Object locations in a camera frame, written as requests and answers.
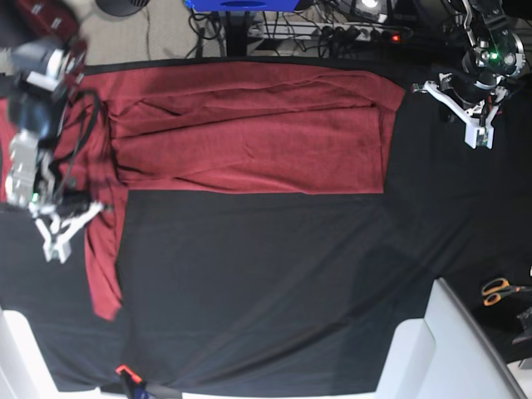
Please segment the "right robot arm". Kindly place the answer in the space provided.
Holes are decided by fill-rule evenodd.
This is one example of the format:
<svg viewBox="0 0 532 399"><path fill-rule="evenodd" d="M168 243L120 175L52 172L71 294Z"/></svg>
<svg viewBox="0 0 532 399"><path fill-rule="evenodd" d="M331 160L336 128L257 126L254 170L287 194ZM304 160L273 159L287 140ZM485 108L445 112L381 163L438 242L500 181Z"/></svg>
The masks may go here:
<svg viewBox="0 0 532 399"><path fill-rule="evenodd" d="M97 94L79 88L87 43L79 20L63 1L3 1L1 45L13 68L7 120L15 129L7 148L6 201L31 215L47 259L63 261L71 238L105 208L88 193L68 189L69 174L59 170L62 163L73 164L100 110ZM92 99L91 117L73 149L56 158L67 114L84 96Z"/></svg>

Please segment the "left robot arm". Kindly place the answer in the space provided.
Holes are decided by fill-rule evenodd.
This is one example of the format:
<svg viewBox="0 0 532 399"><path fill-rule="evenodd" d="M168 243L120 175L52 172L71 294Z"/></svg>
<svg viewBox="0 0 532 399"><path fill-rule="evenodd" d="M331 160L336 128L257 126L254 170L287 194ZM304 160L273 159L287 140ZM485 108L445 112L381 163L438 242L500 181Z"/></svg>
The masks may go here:
<svg viewBox="0 0 532 399"><path fill-rule="evenodd" d="M492 125L500 106L512 95L507 86L525 67L525 50L512 31L501 1L442 1L446 13L438 27L465 50L461 69L444 67L434 81L414 84L465 123L471 148L490 148Z"/></svg>

